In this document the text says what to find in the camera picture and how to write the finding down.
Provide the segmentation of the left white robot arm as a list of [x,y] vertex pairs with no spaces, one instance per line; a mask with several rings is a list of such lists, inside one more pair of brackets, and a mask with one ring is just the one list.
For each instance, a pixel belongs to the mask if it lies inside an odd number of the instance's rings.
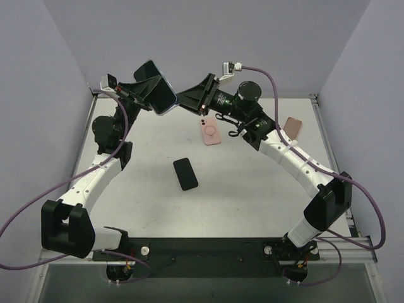
[[59,199],[46,201],[41,209],[41,241],[46,250],[84,258],[103,249],[114,259],[129,254],[127,233],[113,227],[94,227],[90,213],[109,183],[128,164],[133,144],[126,137],[141,110],[152,110],[153,91],[161,76],[135,83],[119,83],[110,74],[102,77],[97,94],[114,98],[112,116],[98,116],[92,122],[97,153],[87,172],[82,172]]

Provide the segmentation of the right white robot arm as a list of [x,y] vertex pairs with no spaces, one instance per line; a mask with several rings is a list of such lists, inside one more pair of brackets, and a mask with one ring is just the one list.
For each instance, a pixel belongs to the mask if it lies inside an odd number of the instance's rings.
[[177,94],[179,105],[199,116],[214,110],[224,121],[237,127],[237,134],[255,150],[284,168],[306,191],[311,202],[303,217],[286,234],[297,249],[327,231],[349,208],[352,185],[347,173],[337,174],[298,147],[259,105],[260,86],[242,82],[234,95],[219,89],[219,80],[209,74],[198,85]]

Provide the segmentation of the blue phone case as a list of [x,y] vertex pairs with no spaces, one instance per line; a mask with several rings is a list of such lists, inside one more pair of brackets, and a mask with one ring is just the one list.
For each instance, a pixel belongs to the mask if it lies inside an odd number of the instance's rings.
[[177,106],[177,95],[158,66],[155,63],[153,64],[157,75],[160,76],[161,79],[154,90],[151,104],[155,113],[162,116]]

